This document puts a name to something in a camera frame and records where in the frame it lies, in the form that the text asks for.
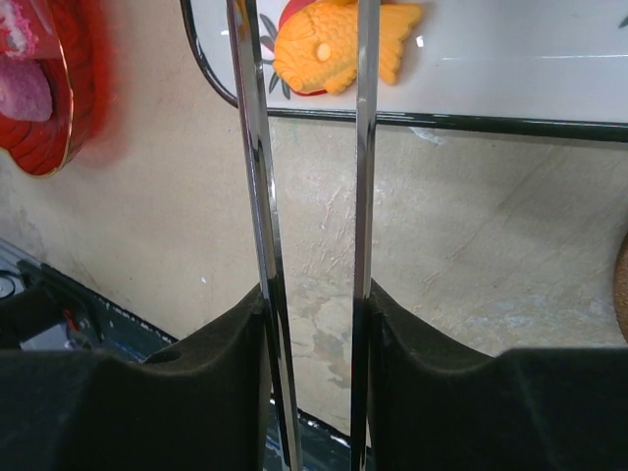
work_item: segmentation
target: white plate with dark rim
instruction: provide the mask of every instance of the white plate with dark rim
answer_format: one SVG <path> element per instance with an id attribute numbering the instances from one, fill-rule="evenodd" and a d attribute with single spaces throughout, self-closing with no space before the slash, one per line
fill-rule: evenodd
<path id="1" fill-rule="evenodd" d="M 273 28 L 287 3 L 259 0 L 257 7 L 267 36 L 269 113 L 353 119 L 355 84 L 341 95 L 298 96 L 273 79 Z M 628 0 L 423 5 L 426 18 L 405 42 L 399 83 L 380 81 L 380 123 L 628 141 Z M 235 105 L 226 2 L 182 0 L 182 7 L 198 65 Z"/>

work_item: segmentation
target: purple object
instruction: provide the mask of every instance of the purple object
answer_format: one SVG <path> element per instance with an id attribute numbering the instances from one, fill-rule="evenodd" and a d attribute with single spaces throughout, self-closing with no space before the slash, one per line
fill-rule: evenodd
<path id="1" fill-rule="evenodd" d="M 0 57 L 0 113 L 17 121 L 50 118 L 50 85 L 35 61 Z"/>

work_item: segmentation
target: silver metal strip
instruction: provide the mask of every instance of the silver metal strip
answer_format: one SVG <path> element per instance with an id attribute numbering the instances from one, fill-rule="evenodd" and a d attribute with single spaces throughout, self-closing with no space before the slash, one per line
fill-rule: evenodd
<path id="1" fill-rule="evenodd" d="M 255 0 L 227 0 L 251 213 L 284 469 L 301 471 L 288 304 Z"/>
<path id="2" fill-rule="evenodd" d="M 368 300 L 371 293 L 375 128 L 380 49 L 380 1 L 358 2 L 355 268 L 351 346 L 351 471 L 366 469 L 369 390 Z"/>

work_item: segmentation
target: metal tongs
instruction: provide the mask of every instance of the metal tongs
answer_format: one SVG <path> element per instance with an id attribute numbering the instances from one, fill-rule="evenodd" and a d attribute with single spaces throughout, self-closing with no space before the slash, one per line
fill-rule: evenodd
<path id="1" fill-rule="evenodd" d="M 256 0 L 227 0 L 227 12 L 260 285 L 266 304 L 265 322 L 282 460 L 285 469 L 300 471 L 303 469 L 303 460 Z M 351 471 L 361 471 L 366 467 L 369 386 L 367 304 L 371 292 L 379 23 L 380 1 L 359 0 Z"/>

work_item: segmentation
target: orange fish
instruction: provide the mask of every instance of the orange fish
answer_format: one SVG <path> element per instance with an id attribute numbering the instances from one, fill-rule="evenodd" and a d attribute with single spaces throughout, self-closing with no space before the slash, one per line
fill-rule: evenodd
<path id="1" fill-rule="evenodd" d="M 422 19 L 419 5 L 380 7 L 379 76 L 385 83 L 396 83 L 402 41 Z M 273 67 L 299 93 L 342 93 L 357 76 L 356 0 L 321 0 L 294 14 L 275 40 Z"/>

